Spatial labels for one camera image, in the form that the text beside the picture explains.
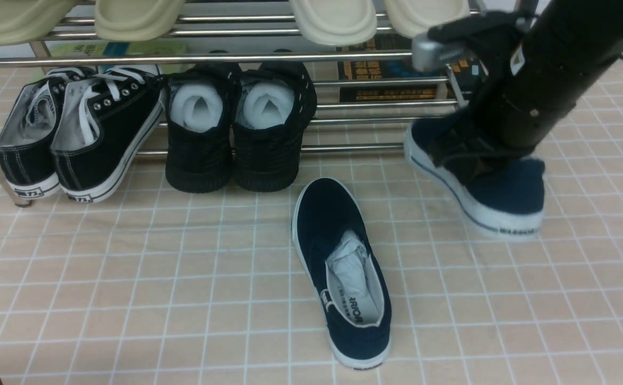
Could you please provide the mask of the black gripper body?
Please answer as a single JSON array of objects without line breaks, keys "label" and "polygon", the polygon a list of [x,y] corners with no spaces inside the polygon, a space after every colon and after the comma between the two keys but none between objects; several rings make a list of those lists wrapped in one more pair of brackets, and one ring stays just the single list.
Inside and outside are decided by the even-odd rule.
[{"label": "black gripper body", "polygon": [[487,132],[484,122],[485,102],[502,81],[510,79],[510,57],[531,28],[536,14],[532,11],[487,11],[448,24],[438,25],[427,33],[433,42],[462,45],[487,69],[485,80],[476,89],[451,127],[426,147],[434,166],[451,166],[450,172],[462,185],[482,175],[504,168],[512,160],[529,153],[514,150]]}]

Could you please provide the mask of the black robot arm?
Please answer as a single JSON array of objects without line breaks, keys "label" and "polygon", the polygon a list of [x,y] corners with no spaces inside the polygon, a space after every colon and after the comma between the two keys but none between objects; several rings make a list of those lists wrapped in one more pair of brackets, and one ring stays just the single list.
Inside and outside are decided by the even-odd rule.
[{"label": "black robot arm", "polygon": [[531,153],[623,53],[623,1],[551,1],[538,16],[490,11],[436,26],[488,71],[468,106],[427,144],[436,167],[465,186],[536,182]]}]

